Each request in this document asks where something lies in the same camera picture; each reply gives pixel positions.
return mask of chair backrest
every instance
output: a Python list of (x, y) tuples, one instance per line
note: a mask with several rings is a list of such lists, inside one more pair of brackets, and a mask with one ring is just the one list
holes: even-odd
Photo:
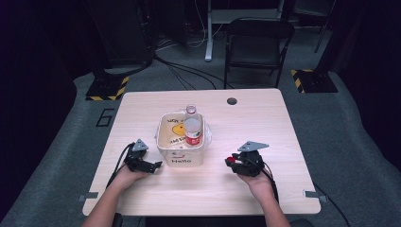
[(290, 22), (271, 18), (237, 18), (227, 27), (228, 40), (233, 35), (290, 40), (293, 34), (294, 26)]

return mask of chair seat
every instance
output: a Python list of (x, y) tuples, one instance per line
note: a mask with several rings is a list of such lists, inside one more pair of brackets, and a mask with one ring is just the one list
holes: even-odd
[(278, 67), (280, 43), (268, 37), (234, 36), (231, 40), (231, 64), (249, 64), (260, 67)]
[(326, 17), (330, 12), (331, 1), (327, 0), (296, 0), (294, 5), (294, 12)]

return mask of chair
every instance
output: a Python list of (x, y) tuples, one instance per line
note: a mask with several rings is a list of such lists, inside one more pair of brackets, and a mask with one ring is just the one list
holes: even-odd
[(227, 26), (224, 89), (231, 67), (278, 70), (278, 87), (284, 59), (294, 27), (287, 21), (267, 18), (238, 18)]
[(321, 37), (319, 38), (318, 45), (316, 46), (315, 53), (318, 52), (321, 45), (324, 32), (327, 29), (330, 20), (331, 12), (336, 5), (336, 0), (295, 0), (292, 15), (305, 18), (318, 18), (323, 20), (324, 25), (320, 31)]

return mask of black round hole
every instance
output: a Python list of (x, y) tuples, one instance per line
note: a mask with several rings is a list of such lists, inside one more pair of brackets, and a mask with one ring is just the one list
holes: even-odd
[(227, 99), (227, 103), (230, 104), (230, 105), (236, 105), (236, 99), (233, 98), (233, 97), (229, 97)]

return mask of light wood surface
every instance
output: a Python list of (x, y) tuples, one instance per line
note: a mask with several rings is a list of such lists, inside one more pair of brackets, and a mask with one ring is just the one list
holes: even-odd
[[(227, 99), (237, 99), (229, 105)], [(194, 103), (209, 125), (212, 143), (202, 166), (170, 167), (156, 146), (163, 114)], [(155, 174), (141, 179), (120, 198), (118, 212), (128, 216), (241, 216), (263, 214), (248, 186), (224, 159), (247, 141), (269, 144), (259, 150), (277, 183), (285, 214), (316, 214), (317, 199), (286, 104), (277, 89), (126, 93), (103, 151), (83, 214), (89, 215), (105, 190), (124, 147), (142, 139), (149, 147), (145, 160), (164, 161)]]

